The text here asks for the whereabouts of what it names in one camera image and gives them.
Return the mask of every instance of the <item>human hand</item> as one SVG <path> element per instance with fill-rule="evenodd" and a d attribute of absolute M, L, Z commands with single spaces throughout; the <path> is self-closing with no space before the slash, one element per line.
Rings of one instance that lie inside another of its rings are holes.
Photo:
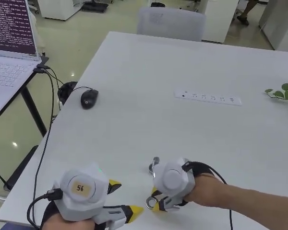
<path fill-rule="evenodd" d="M 91 219 L 70 222 L 62 218 L 61 214 L 50 217 L 43 225 L 43 230 L 94 230 L 95 223 Z"/>
<path fill-rule="evenodd" d="M 227 186 L 215 176 L 203 173 L 195 178 L 195 187 L 184 200 L 202 206 L 223 208 Z"/>

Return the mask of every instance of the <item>number label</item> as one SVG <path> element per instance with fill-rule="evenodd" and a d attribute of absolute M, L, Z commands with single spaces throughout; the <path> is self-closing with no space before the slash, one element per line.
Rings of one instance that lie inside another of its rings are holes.
<path fill-rule="evenodd" d="M 83 192 L 83 186 L 78 185 L 78 186 L 77 186 L 77 191 L 81 191 L 81 192 Z"/>
<path fill-rule="evenodd" d="M 75 181 L 72 184 L 72 193 L 83 196 L 83 197 L 89 197 L 91 193 L 91 186 L 88 184 L 84 184 L 80 181 Z"/>

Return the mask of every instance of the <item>power strip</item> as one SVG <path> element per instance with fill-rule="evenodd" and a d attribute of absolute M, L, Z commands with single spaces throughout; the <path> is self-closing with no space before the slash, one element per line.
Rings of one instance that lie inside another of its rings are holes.
<path fill-rule="evenodd" d="M 191 92 L 191 91 L 175 91 L 176 98 L 189 99 L 195 101 L 202 102 L 213 102 L 219 104 L 231 104 L 231 105 L 239 105 L 241 106 L 241 100 L 239 97 L 231 97 L 231 96 L 219 96 L 214 94 L 207 93 L 199 93 L 199 92 Z"/>

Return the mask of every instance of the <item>shoe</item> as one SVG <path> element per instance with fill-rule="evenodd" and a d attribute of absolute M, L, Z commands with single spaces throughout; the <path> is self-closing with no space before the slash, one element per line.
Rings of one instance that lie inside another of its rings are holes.
<path fill-rule="evenodd" d="M 242 18 L 241 16 L 238 16 L 237 19 L 241 22 L 242 25 L 248 26 L 250 24 L 248 18 Z"/>

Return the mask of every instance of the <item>metal ring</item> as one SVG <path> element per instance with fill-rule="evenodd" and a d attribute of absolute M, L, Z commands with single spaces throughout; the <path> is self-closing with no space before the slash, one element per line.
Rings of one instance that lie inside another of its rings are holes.
<path fill-rule="evenodd" d="M 154 208 L 154 206 L 151 206 L 150 204 L 149 204 L 149 202 L 150 201 L 154 201 L 155 203 L 158 203 L 158 200 L 155 198 L 155 197 L 153 197 L 153 196 L 150 196 L 150 197 L 148 197 L 147 199 L 146 199 L 146 207 L 148 208 L 148 209 L 150 209 L 150 210 L 152 210 L 153 208 Z"/>
<path fill-rule="evenodd" d="M 160 163 L 160 158 L 159 157 L 154 157 L 154 159 L 153 159 L 153 163 L 151 163 L 150 165 L 149 165 L 149 167 L 148 167 L 148 171 L 149 171 L 149 173 L 150 174 L 154 174 L 154 171 L 153 171 L 153 169 L 154 169 L 154 166 L 156 165 L 156 164 L 159 164 Z"/>

